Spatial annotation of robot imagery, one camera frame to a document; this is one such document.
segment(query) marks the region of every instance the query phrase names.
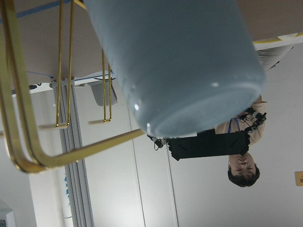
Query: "black device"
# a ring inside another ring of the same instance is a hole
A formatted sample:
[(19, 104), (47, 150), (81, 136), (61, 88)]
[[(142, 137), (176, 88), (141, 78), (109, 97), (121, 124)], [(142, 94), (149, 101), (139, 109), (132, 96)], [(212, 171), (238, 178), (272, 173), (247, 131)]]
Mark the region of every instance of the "black device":
[[(245, 110), (247, 114), (238, 117), (242, 121), (251, 121), (248, 115), (256, 118), (256, 121), (243, 131), (232, 133), (215, 134), (215, 130), (205, 130), (194, 137), (165, 139), (168, 144), (171, 155), (177, 161), (181, 158), (194, 157), (213, 157), (225, 155), (244, 155), (249, 150), (250, 135), (259, 128), (266, 120), (267, 113), (259, 113), (256, 109), (250, 107)], [(155, 145), (162, 148), (162, 140), (155, 137)]]
[(245, 110), (245, 112), (247, 112), (247, 114), (244, 114), (244, 115), (240, 116), (239, 117), (240, 120), (245, 121), (247, 119), (247, 115), (251, 115), (253, 118), (256, 118), (256, 121), (251, 126), (244, 129), (244, 131), (246, 133), (252, 133), (253, 131), (257, 130), (260, 125), (264, 124), (264, 121), (266, 120), (266, 114), (267, 113), (259, 113), (256, 109), (254, 109), (252, 107), (247, 108)]
[(205, 130), (194, 137), (176, 138), (168, 141), (171, 156), (181, 158), (244, 155), (249, 150), (250, 136), (244, 131), (215, 134)]

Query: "cup bottom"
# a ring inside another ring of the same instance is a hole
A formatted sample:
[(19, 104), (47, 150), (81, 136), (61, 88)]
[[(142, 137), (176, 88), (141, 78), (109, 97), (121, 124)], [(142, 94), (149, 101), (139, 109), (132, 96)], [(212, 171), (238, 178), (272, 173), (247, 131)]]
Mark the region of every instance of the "cup bottom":
[(245, 89), (170, 105), (166, 112), (150, 119), (145, 129), (150, 135), (163, 137), (208, 130), (244, 111), (257, 96), (256, 90)]

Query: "light blue mug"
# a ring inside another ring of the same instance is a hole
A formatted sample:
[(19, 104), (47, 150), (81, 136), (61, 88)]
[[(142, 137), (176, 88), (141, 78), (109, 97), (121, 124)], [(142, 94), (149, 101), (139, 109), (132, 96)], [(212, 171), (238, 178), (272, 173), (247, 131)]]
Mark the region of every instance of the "light blue mug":
[(234, 0), (85, 0), (138, 125), (176, 137), (260, 95), (265, 74)]

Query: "gold metal rack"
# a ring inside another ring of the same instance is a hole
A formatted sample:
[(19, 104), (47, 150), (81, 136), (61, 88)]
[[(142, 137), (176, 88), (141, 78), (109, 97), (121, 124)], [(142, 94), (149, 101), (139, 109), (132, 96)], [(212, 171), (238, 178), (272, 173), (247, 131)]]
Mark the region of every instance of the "gold metal rack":
[(105, 63), (104, 63), (105, 55), (102, 50), (102, 88), (103, 88), (103, 120), (90, 121), (89, 124), (99, 124), (106, 123), (112, 120), (112, 98), (111, 98), (111, 90), (112, 90), (112, 79), (111, 79), (111, 69), (108, 64), (108, 105), (109, 105), (109, 118), (106, 118), (106, 90), (105, 90)]
[(67, 88), (67, 110), (66, 122), (59, 124), (60, 117), (60, 99), (61, 99), (61, 78), (62, 78), (62, 34), (63, 34), (63, 0), (60, 0), (59, 7), (59, 50), (58, 50), (58, 89), (56, 95), (56, 118), (54, 125), (40, 125), (40, 129), (56, 129), (67, 128), (70, 124), (71, 115), (71, 67), (72, 67), (72, 34), (73, 34), (73, 17), (74, 17), (74, 1), (71, 1), (71, 16), (70, 16), (70, 46), (69, 46), (69, 71), (68, 71), (68, 88)]
[[(140, 129), (137, 129), (82, 148), (73, 149), (58, 156), (49, 156), (44, 153), (39, 142), (33, 105), (28, 90), (13, 0), (1, 0), (0, 9), (8, 51), (6, 54), (2, 34), (0, 34), (0, 109), (7, 149), (12, 162), (18, 169), (28, 173), (37, 173), (47, 168), (63, 166), (144, 134)], [(7, 67), (7, 58), (9, 59), (10, 71)], [(17, 93), (19, 117), (26, 148), (21, 146), (16, 123), (17, 114), (14, 110), (10, 90), (11, 76)], [(30, 155), (31, 160), (26, 158), (25, 152)]]

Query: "blue lanyard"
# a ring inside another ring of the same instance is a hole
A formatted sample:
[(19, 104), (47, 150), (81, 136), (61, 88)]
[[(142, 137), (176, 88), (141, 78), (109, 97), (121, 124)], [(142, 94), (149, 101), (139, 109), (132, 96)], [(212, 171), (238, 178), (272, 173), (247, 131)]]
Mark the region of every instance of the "blue lanyard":
[(232, 128), (232, 120), (235, 119), (237, 125), (238, 125), (238, 129), (240, 131), (240, 126), (239, 126), (239, 122), (237, 118), (231, 118), (231, 120), (229, 121), (229, 126), (228, 126), (228, 132), (227, 133), (231, 133), (231, 128)]

